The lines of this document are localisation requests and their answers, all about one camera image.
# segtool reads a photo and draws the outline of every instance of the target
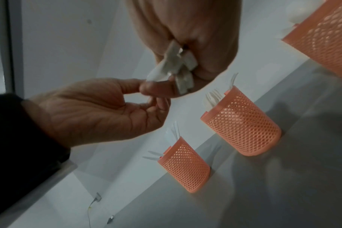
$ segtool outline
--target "hand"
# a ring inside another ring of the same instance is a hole
[[[30,117],[66,147],[131,139],[160,128],[170,100],[126,103],[143,80],[91,79],[25,101]]]
[[[142,41],[163,59],[171,40],[186,45],[199,66],[193,71],[195,92],[225,71],[238,51],[241,0],[127,0],[127,7]],[[178,97],[172,80],[146,82],[144,95]]]

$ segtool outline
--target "orange mesh cylinder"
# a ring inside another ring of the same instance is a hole
[[[283,39],[342,77],[342,0],[328,0]]]
[[[207,182],[210,166],[182,137],[164,154],[158,163],[187,191],[197,192]]]
[[[201,120],[245,156],[268,151],[281,136],[279,126],[236,86]]]

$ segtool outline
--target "black jacket sleeve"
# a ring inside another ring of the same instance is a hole
[[[70,157],[70,149],[48,137],[21,102],[14,94],[0,95],[0,213],[49,178]]]

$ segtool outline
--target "orange mesh basket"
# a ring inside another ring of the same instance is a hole
[[[239,153],[255,156],[276,145],[281,129],[236,86],[201,120]]]
[[[342,77],[342,0],[328,0],[283,39]]]
[[[182,137],[164,154],[158,163],[187,191],[197,192],[207,182],[210,166]]]

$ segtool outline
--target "honeycomb mesh pattern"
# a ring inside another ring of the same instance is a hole
[[[180,137],[161,164],[187,191],[193,193],[202,187],[210,174],[210,166]]]
[[[284,39],[342,77],[342,0],[328,0]]]
[[[281,136],[280,128],[235,86],[201,120],[245,156],[266,152]]]

